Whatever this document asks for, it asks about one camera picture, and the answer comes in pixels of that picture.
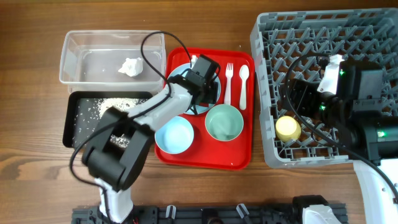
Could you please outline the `yellow plastic cup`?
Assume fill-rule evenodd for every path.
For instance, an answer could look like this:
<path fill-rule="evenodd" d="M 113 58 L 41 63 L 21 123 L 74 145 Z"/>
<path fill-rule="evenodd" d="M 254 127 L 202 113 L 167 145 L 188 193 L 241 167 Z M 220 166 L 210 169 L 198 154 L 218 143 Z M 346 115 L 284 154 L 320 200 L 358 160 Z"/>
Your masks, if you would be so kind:
<path fill-rule="evenodd" d="M 280 117 L 275 124 L 276 136 L 283 142 L 297 140 L 301 135 L 301 126 L 291 116 Z"/>

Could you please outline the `light blue bowl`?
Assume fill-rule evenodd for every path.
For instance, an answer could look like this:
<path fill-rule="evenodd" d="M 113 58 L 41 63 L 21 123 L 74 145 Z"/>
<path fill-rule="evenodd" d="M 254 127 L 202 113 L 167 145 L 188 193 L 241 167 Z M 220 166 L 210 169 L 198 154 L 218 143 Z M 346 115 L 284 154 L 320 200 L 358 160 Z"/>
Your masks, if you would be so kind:
<path fill-rule="evenodd" d="M 194 140 L 194 130 L 190 122 L 176 116 L 155 132 L 155 142 L 162 152 L 181 154 Z"/>

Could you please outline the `white napkin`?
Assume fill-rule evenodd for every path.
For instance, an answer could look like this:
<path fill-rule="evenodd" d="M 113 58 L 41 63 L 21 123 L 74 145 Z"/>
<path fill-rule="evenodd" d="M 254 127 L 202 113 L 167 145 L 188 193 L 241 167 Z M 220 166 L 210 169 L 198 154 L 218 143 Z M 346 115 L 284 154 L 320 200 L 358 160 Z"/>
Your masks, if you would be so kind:
<path fill-rule="evenodd" d="M 138 58 L 126 58 L 122 67 L 118 70 L 119 73 L 123 73 L 129 77 L 136 77 L 143 71 L 143 59 Z"/>

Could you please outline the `rice and food scraps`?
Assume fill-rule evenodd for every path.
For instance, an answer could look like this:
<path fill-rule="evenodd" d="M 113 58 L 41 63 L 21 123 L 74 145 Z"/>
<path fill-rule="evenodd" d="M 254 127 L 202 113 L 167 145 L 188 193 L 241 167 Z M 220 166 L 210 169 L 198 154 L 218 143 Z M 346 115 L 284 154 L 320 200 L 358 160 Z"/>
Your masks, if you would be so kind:
<path fill-rule="evenodd" d="M 73 119 L 72 147 L 77 147 L 95 128 L 104 112 L 115 107 L 119 111 L 126 111 L 147 101 L 145 98 L 82 98 Z"/>

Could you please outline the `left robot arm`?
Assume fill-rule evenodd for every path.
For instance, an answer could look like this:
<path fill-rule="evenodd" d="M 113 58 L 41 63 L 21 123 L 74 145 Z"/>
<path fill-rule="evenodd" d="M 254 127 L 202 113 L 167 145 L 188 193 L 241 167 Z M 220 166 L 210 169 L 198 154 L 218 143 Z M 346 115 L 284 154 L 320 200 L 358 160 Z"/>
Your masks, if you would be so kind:
<path fill-rule="evenodd" d="M 155 132 L 201 103 L 217 101 L 220 65 L 200 55 L 181 74 L 165 78 L 164 89 L 127 111 L 107 109 L 95 131 L 79 146 L 81 158 L 101 192 L 100 211 L 108 223 L 121 223 L 133 209 L 131 186 L 140 175 Z"/>

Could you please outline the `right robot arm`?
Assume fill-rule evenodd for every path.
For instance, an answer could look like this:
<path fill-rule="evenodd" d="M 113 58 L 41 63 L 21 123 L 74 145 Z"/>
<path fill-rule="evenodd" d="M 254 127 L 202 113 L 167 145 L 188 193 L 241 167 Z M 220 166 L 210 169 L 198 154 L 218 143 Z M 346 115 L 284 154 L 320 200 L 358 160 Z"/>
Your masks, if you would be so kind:
<path fill-rule="evenodd" d="M 384 115 L 383 71 L 376 62 L 317 54 L 321 82 L 285 76 L 284 104 L 327 145 L 353 156 L 367 223 L 397 223 L 397 116 Z"/>

